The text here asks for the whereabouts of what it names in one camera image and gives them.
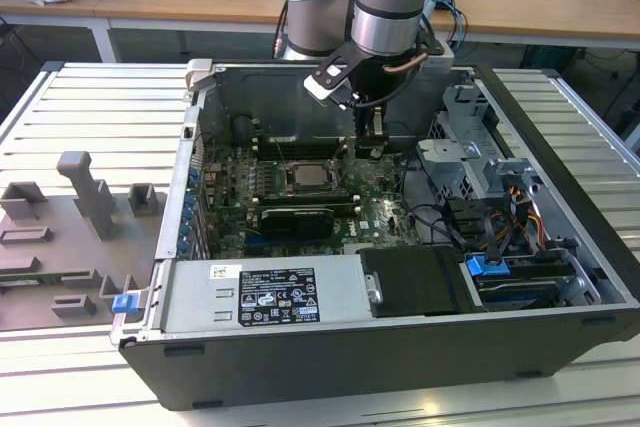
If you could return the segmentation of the black gripper finger with plate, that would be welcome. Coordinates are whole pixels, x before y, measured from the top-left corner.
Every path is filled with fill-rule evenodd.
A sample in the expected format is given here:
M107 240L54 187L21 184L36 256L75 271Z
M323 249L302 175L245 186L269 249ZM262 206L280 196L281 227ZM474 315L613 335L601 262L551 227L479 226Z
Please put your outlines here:
M354 149L357 158L379 160L384 154L389 139L385 113L385 105L354 110Z

